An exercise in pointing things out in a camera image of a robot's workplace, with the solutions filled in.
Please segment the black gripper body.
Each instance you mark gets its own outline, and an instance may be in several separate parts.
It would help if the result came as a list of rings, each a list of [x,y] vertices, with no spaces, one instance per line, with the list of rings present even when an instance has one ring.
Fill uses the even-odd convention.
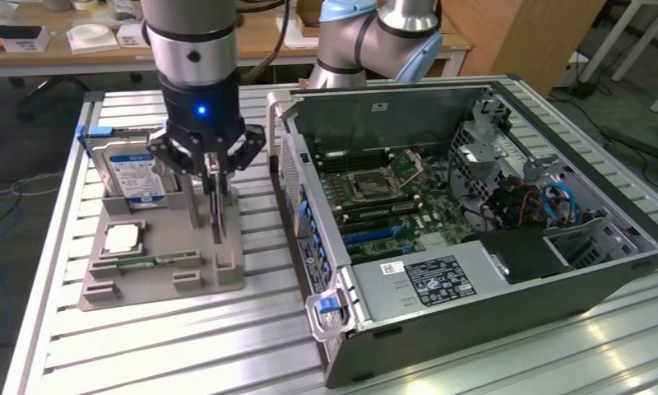
[[[158,78],[167,113],[166,128],[180,128],[200,137],[202,151],[219,154],[244,133],[238,107],[238,77],[200,86]]]

